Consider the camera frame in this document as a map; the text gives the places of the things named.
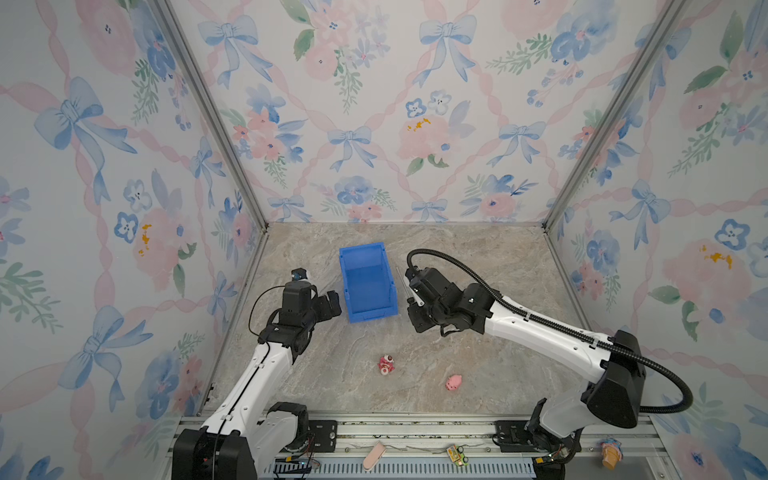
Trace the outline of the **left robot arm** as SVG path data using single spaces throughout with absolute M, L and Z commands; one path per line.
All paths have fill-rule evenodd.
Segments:
M 306 279 L 277 288 L 279 308 L 256 333 L 257 346 L 240 378 L 198 429 L 185 429 L 171 456 L 173 479 L 269 479 L 279 454 L 310 445 L 307 407 L 270 399 L 307 349 L 317 324 L 341 315 L 339 294 L 320 293 Z

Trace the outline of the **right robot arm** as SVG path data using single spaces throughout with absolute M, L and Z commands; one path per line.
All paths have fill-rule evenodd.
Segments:
M 442 336 L 463 331 L 491 335 L 535 350 L 577 373 L 580 384 L 535 405 L 526 421 L 500 427 L 495 443 L 505 452 L 542 452 L 568 456 L 580 448 L 579 432 L 606 424 L 633 429 L 640 416 L 645 368 L 639 362 L 599 347 L 609 338 L 526 313 L 510 298 L 478 283 L 461 289 L 435 268 L 410 267 L 404 275 L 411 295 L 408 316 L 423 333 L 433 327 Z

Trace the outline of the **blue plastic bin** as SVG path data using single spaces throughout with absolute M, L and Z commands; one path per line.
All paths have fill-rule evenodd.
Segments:
M 394 276 L 383 243 L 341 248 L 339 261 L 351 323 L 398 314 Z

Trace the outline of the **red white small toy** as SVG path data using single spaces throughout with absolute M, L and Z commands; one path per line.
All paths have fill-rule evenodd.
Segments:
M 394 371 L 394 358 L 391 355 L 383 355 L 379 359 L 378 368 L 382 375 L 389 375 Z

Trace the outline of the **pink pig toy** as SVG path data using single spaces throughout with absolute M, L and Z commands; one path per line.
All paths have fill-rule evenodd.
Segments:
M 445 388 L 448 391 L 458 390 L 463 383 L 463 377 L 460 374 L 450 376 L 445 382 Z

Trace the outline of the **green yellow small toy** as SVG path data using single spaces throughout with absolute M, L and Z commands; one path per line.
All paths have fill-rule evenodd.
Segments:
M 464 454 L 464 449 L 461 446 L 451 445 L 446 449 L 446 453 L 450 461 L 457 467 L 465 467 L 468 465 L 468 459 Z

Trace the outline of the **pink oblong toy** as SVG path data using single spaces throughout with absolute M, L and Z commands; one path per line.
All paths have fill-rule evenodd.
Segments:
M 379 463 L 381 458 L 386 453 L 386 446 L 378 442 L 376 443 L 370 452 L 366 455 L 366 457 L 362 461 L 362 466 L 365 471 L 372 471 L 373 468 Z

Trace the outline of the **orange blue figure toy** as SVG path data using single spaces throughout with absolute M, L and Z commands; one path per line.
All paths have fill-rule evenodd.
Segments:
M 621 443 L 616 439 L 608 438 L 600 443 L 600 448 L 602 465 L 609 470 L 614 470 L 623 459 Z

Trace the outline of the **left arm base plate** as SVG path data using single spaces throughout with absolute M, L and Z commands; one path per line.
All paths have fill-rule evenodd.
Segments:
M 338 422 L 335 420 L 309 420 L 306 426 L 300 426 L 297 437 L 282 453 L 294 455 L 312 453 L 333 453 L 338 437 Z

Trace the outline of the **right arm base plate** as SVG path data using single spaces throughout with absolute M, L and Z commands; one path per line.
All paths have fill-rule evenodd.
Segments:
M 574 447 L 580 448 L 574 434 L 558 438 L 543 428 L 531 433 L 527 425 L 523 420 L 497 420 L 494 422 L 492 442 L 504 453 L 567 455 Z

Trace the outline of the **aluminium rail base frame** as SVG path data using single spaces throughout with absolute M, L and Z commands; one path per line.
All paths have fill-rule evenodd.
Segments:
M 564 466 L 543 466 L 535 453 L 504 453 L 492 442 L 497 420 L 513 415 L 312 412 L 309 420 L 335 420 L 333 453 L 280 453 L 269 479 L 678 479 L 669 452 L 652 421 L 633 429 L 607 425 L 583 430 L 581 448 Z M 602 465 L 600 443 L 621 443 L 623 459 L 614 470 Z M 387 450 L 372 471 L 362 461 L 372 447 Z M 446 449 L 461 446 L 468 459 L 455 466 Z

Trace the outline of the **left corner aluminium post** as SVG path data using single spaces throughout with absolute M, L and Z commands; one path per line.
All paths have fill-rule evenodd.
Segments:
M 240 189 L 245 204 L 256 221 L 258 230 L 261 233 L 266 233 L 268 224 L 258 205 L 246 169 L 241 164 L 234 145 L 225 132 L 224 122 L 216 108 L 213 96 L 204 80 L 203 72 L 194 57 L 171 2 L 149 0 L 148 4 L 152 13 L 158 18 L 160 29 L 167 38 L 171 52 L 178 57 L 180 69 L 187 78 L 195 102 L 200 108 L 202 117 L 209 126 L 213 138 L 223 154 L 226 165 L 234 176 L 234 182 Z

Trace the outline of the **corner aluminium post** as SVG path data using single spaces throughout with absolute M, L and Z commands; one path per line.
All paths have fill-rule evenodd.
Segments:
M 213 138 L 223 154 L 226 165 L 234 176 L 234 182 L 240 189 L 245 204 L 256 221 L 258 230 L 261 233 L 266 233 L 268 224 L 258 205 L 246 169 L 241 164 L 234 145 L 225 132 L 224 122 L 216 108 L 213 96 L 204 80 L 203 72 L 194 57 L 171 2 L 149 0 L 148 4 L 152 13 L 158 18 L 160 29 L 167 38 L 171 52 L 178 57 L 180 69 L 187 78 L 195 102 L 200 108 L 202 117 L 209 126 Z
M 645 44 L 638 49 L 624 81 L 619 85 L 611 102 L 608 104 L 601 122 L 596 128 L 594 137 L 587 142 L 583 154 L 576 162 L 573 171 L 564 182 L 563 189 L 556 196 L 554 206 L 542 222 L 546 234 L 556 229 L 557 222 L 564 216 L 568 202 L 577 190 L 580 182 L 587 174 L 592 162 L 607 142 L 614 126 L 620 121 L 625 110 L 634 99 L 640 83 L 652 70 L 652 66 L 660 55 L 663 45 L 674 32 L 680 22 L 680 16 L 688 7 L 688 1 L 665 1 L 662 9 L 646 36 Z

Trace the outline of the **right corner aluminium post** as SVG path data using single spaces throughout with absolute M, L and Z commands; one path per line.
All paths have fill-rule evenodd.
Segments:
M 576 162 L 573 171 L 564 182 L 563 189 L 556 196 L 554 206 L 542 222 L 546 234 L 556 229 L 557 222 L 564 216 L 568 202 L 577 190 L 580 182 L 587 174 L 592 162 L 607 142 L 614 126 L 620 121 L 625 110 L 634 99 L 640 83 L 652 70 L 652 66 L 660 55 L 663 45 L 674 32 L 680 22 L 680 16 L 688 7 L 688 1 L 665 1 L 662 9 L 646 36 L 645 44 L 638 49 L 624 81 L 619 85 L 611 102 L 608 104 L 601 122 L 596 128 L 594 137 L 587 142 L 583 154 Z

